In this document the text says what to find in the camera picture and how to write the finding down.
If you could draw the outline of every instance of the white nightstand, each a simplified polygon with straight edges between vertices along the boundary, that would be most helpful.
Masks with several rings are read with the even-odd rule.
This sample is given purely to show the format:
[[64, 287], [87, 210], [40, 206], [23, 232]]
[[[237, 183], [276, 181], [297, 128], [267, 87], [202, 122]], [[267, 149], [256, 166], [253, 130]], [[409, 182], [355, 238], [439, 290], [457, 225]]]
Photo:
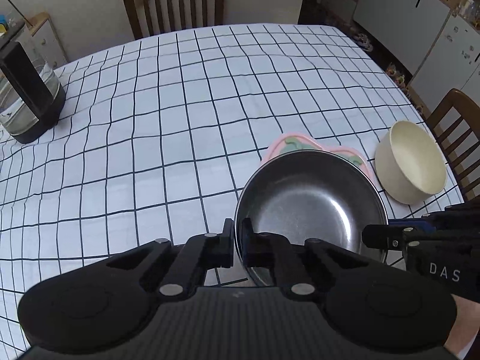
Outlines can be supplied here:
[[33, 40], [50, 67], [56, 69], [66, 64], [68, 61], [65, 51], [51, 23], [50, 15], [47, 12], [42, 12], [29, 19], [29, 21], [33, 25], [30, 28]]

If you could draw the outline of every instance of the white lettering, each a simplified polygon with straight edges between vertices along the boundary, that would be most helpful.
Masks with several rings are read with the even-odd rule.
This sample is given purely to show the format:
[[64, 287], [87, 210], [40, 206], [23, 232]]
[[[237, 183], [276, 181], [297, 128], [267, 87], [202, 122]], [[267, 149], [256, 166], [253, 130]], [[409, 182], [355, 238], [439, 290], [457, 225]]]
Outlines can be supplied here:
[[448, 279], [448, 276], [447, 276], [447, 267], [446, 267], [446, 266], [443, 267], [442, 273], [440, 274], [440, 277], [442, 277], [443, 275], [445, 275], [445, 279]]

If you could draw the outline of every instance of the metal screw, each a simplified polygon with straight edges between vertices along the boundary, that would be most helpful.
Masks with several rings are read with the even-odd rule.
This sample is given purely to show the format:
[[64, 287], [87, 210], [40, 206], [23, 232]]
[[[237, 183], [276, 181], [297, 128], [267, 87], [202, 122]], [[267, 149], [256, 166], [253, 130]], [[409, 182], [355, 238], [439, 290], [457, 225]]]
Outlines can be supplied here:
[[183, 287], [179, 284], [165, 284], [160, 287], [160, 294], [165, 296], [180, 295], [183, 292]]
[[315, 287], [308, 283], [297, 283], [292, 285], [291, 290], [297, 295], [310, 295], [315, 292]]

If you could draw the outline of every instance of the white tablecloth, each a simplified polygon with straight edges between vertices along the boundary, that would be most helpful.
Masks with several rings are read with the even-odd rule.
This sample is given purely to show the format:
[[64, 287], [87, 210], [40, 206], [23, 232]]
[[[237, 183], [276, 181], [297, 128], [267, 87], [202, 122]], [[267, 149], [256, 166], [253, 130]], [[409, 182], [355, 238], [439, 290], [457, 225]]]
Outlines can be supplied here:
[[[40, 280], [156, 238], [182, 244], [221, 232], [282, 132], [353, 147], [374, 166], [395, 121], [426, 129], [392, 80], [332, 27], [173, 32], [97, 52], [57, 75], [67, 90], [58, 125], [27, 145], [4, 131], [0, 139], [0, 360], [28, 348], [16, 305]], [[416, 206], [376, 186], [389, 218], [462, 201], [450, 169], [442, 193]], [[236, 259], [206, 284], [245, 277]]]

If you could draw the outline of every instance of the stainless steel pot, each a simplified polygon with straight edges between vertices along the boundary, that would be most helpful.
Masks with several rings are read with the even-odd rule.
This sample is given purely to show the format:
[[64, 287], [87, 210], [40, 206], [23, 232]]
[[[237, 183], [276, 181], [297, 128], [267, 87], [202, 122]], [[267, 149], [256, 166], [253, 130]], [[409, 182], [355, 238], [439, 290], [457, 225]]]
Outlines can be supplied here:
[[[288, 152], [261, 166], [246, 183], [235, 211], [235, 243], [242, 259], [239, 226], [250, 217], [255, 232], [285, 235], [293, 244], [320, 238], [381, 261], [384, 251], [362, 244], [369, 224], [387, 224], [385, 207], [356, 166], [320, 150]], [[260, 286], [272, 285], [268, 270], [248, 268]]]

